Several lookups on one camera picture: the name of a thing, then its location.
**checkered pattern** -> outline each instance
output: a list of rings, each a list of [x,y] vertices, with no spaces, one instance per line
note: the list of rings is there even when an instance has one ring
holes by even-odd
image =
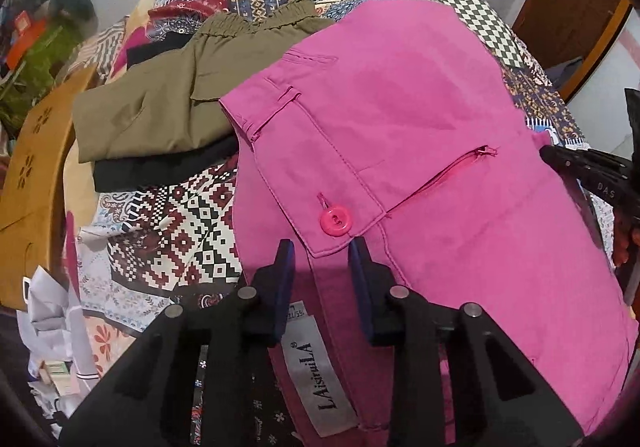
[[[545,71],[540,66],[540,63],[531,55],[527,45],[524,44],[523,40],[521,40],[518,36],[513,34],[513,40],[518,45],[520,49],[520,57],[522,57],[522,61],[524,63],[524,67],[529,70],[531,77],[540,86],[546,86],[548,88],[553,88],[553,83],[549,80],[549,77],[546,76]]]
[[[136,193],[124,234],[109,239],[113,281],[165,297],[199,283],[218,284],[223,295],[233,289],[241,273],[231,222],[237,160]]]
[[[455,9],[460,19],[505,66],[524,63],[511,29],[485,0],[433,0]]]

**wooden panel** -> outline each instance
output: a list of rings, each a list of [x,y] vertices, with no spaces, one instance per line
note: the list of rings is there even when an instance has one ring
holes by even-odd
[[[543,68],[586,57],[620,0],[527,0],[514,31]]]
[[[0,304],[24,309],[22,277],[38,265],[65,284],[60,269],[62,168],[75,135],[71,106],[90,86],[95,65],[72,75],[27,116],[0,198]]]
[[[631,13],[632,6],[629,0],[620,0],[613,17],[609,20],[609,24],[600,36],[600,39],[591,50],[587,59],[584,60],[580,68],[578,68],[571,78],[560,88],[560,96],[564,103],[568,103],[575,93],[590,77],[591,73],[597,68],[604,56],[616,42],[620,30],[625,26],[626,19]]]

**black clamp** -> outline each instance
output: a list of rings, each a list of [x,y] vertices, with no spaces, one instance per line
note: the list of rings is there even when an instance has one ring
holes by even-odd
[[[200,348],[209,345],[203,388],[203,446],[254,445],[248,398],[249,345],[273,347],[287,323],[294,247],[283,239],[275,261],[217,305],[169,305],[72,414],[62,447],[191,446],[191,403]]]
[[[367,339],[395,351],[389,446],[445,446],[438,345],[449,364],[454,446],[568,447],[582,438],[558,395],[479,304],[448,308],[396,285],[363,237],[350,243],[349,265]]]
[[[598,198],[640,223],[640,185],[630,160],[597,150],[543,146],[540,157],[559,174],[580,181]]]

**tag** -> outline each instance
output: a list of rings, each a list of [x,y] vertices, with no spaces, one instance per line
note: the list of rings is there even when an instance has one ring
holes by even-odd
[[[281,344],[289,376],[318,436],[357,427],[358,417],[331,365],[316,319],[288,321]]]
[[[56,386],[58,394],[61,397],[71,395],[73,393],[71,388],[71,375],[69,374],[69,370],[66,369],[66,364],[58,361],[45,361],[44,365],[53,385]]]
[[[287,322],[293,321],[299,317],[306,317],[306,308],[303,301],[292,302],[289,305],[289,313],[287,313]]]

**metal rivet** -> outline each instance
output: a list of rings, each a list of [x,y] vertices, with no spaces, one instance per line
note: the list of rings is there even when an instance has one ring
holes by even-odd
[[[391,297],[395,297],[396,299],[404,299],[405,297],[409,297],[409,289],[401,284],[396,284],[396,286],[392,286],[389,289],[389,293]]]
[[[256,295],[258,295],[258,291],[253,286],[243,286],[238,290],[240,299],[253,299]]]
[[[164,309],[164,314],[169,319],[175,319],[176,317],[182,315],[183,310],[184,309],[179,304],[170,304]]]
[[[482,315],[482,306],[480,306],[477,302],[466,303],[464,310],[469,317],[479,317]]]

